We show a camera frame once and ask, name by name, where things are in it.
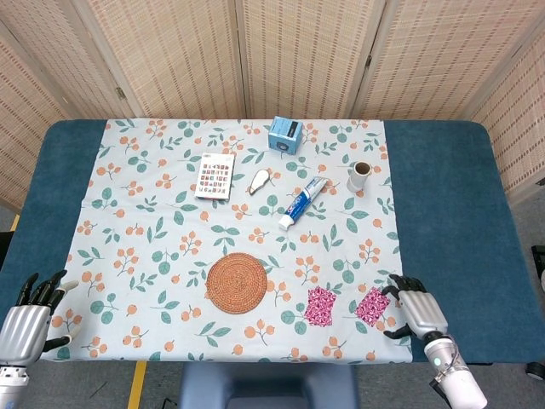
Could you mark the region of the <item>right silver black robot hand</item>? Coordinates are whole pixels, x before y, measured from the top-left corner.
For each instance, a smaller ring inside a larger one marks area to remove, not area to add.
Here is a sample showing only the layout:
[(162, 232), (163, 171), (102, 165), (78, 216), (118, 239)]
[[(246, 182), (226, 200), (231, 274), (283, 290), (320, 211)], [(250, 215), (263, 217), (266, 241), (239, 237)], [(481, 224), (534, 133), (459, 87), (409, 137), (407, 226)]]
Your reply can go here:
[(447, 333), (447, 319), (435, 297), (419, 279), (397, 274), (388, 277), (394, 285), (385, 287), (381, 294), (392, 294), (399, 302), (406, 324), (396, 331), (384, 331), (384, 336), (393, 340), (414, 336), (429, 342)]

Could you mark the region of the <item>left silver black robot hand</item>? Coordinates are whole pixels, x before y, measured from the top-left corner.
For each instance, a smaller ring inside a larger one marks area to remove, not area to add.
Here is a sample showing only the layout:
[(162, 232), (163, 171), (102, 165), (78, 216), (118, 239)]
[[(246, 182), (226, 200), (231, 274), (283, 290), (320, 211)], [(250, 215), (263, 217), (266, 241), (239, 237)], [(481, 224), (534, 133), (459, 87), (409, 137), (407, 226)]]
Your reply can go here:
[(54, 273), (39, 285), (38, 274), (31, 275), (20, 289), (16, 303), (7, 313), (1, 329), (1, 365), (25, 366), (36, 362), (43, 353), (63, 347), (81, 331), (79, 324), (62, 337), (48, 339), (53, 314), (65, 294), (76, 288), (77, 280), (61, 283), (67, 271)]

